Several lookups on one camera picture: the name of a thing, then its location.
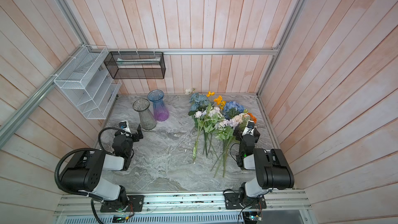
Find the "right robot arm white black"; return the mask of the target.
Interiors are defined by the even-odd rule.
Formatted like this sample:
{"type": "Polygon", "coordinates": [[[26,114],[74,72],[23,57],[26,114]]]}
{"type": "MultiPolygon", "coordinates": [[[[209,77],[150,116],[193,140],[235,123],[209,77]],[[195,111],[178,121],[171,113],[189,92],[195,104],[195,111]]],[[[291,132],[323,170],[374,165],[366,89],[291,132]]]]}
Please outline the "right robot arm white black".
{"type": "Polygon", "coordinates": [[[233,135],[239,141],[235,156],[238,167],[256,172],[256,177],[241,185],[238,192],[242,207],[259,204],[259,198],[273,190],[292,189],[294,175],[281,149],[256,148],[260,133],[256,128],[235,128],[233,135]]]}

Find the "white flower stem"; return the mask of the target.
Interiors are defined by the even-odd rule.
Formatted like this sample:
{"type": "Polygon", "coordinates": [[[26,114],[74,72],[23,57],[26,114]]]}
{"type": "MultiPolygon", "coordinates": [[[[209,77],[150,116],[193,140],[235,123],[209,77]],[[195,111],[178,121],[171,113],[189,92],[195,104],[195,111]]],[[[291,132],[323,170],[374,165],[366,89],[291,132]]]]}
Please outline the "white flower stem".
{"type": "Polygon", "coordinates": [[[195,88],[188,88],[184,91],[185,95],[192,95],[196,93],[195,88]]]}

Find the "yellow orange flower stem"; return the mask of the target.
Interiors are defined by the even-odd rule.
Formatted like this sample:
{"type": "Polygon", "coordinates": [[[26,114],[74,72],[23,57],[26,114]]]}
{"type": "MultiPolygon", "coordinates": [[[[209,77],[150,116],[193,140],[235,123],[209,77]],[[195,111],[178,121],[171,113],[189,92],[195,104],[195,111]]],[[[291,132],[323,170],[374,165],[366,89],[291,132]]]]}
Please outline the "yellow orange flower stem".
{"type": "Polygon", "coordinates": [[[206,96],[209,99],[209,101],[213,102],[215,106],[220,108],[220,110],[224,109],[227,102],[223,99],[223,97],[221,95],[219,95],[218,97],[215,97],[214,92],[208,91],[206,96]]]}

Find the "pink lilac mixed bouquet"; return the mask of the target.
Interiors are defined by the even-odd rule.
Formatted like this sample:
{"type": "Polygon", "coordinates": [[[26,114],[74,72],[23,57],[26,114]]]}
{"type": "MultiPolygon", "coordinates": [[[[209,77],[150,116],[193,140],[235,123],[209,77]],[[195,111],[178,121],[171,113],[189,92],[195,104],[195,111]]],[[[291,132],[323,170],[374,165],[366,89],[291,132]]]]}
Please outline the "pink lilac mixed bouquet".
{"type": "Polygon", "coordinates": [[[203,153],[208,157],[210,152],[209,147],[211,146],[210,135],[216,130],[218,123],[224,120],[224,116],[221,113],[221,108],[208,105],[206,110],[195,112],[194,120],[197,125],[198,135],[193,148],[193,162],[195,162],[197,158],[199,137],[201,134],[204,135],[203,153]]]}

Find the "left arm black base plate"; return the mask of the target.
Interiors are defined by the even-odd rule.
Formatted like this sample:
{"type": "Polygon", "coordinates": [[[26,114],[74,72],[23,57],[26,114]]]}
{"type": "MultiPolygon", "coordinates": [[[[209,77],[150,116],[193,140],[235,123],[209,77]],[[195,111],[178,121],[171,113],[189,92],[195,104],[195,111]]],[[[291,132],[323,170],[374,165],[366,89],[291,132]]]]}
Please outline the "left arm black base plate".
{"type": "Polygon", "coordinates": [[[105,201],[101,208],[101,213],[113,212],[141,212],[144,204],[144,195],[126,195],[114,201],[105,201]]]}

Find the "clear grey glass vase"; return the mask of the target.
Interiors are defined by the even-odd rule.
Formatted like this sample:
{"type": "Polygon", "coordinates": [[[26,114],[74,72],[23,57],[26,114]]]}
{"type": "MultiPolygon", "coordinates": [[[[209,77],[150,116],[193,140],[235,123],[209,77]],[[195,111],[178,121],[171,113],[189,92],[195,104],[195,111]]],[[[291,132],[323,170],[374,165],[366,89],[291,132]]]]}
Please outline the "clear grey glass vase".
{"type": "Polygon", "coordinates": [[[133,103],[133,109],[138,112],[141,127],[145,130],[152,130],[157,125],[157,121],[149,107],[150,102],[147,99],[138,99],[133,103]]]}

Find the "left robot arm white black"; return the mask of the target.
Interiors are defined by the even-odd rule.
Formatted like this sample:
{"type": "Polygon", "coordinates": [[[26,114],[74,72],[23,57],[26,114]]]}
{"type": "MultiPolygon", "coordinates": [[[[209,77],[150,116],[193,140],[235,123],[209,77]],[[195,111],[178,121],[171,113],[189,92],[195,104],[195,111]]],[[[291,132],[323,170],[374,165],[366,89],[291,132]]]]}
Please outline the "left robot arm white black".
{"type": "Polygon", "coordinates": [[[103,171],[126,171],[134,157],[133,145],[143,139],[141,125],[132,133],[127,121],[117,128],[102,129],[97,137],[100,149],[79,148],[68,152],[55,168],[55,183],[65,193],[90,197],[103,206],[102,212],[134,211],[134,200],[127,196],[125,187],[102,177],[103,171]],[[105,150],[103,132],[115,130],[113,151],[105,150]]]}

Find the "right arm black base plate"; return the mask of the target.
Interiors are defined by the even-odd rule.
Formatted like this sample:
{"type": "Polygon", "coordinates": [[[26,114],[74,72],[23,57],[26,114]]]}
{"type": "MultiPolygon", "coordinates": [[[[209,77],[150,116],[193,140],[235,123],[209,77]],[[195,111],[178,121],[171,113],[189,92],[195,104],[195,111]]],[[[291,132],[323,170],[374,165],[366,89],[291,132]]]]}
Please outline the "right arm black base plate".
{"type": "Polygon", "coordinates": [[[264,198],[249,198],[244,194],[226,191],[223,193],[226,209],[266,209],[264,198]]]}

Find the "teal blue rose bunch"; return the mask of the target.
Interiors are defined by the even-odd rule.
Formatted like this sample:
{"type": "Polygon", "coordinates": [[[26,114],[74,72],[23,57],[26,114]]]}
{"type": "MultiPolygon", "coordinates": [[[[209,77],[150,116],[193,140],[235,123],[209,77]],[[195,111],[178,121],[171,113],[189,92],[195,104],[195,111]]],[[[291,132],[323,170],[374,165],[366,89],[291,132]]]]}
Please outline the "teal blue rose bunch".
{"type": "Polygon", "coordinates": [[[210,104],[210,101],[206,95],[199,94],[197,92],[191,94],[189,102],[191,103],[191,107],[188,112],[189,116],[194,115],[198,111],[205,111],[210,104]]]}

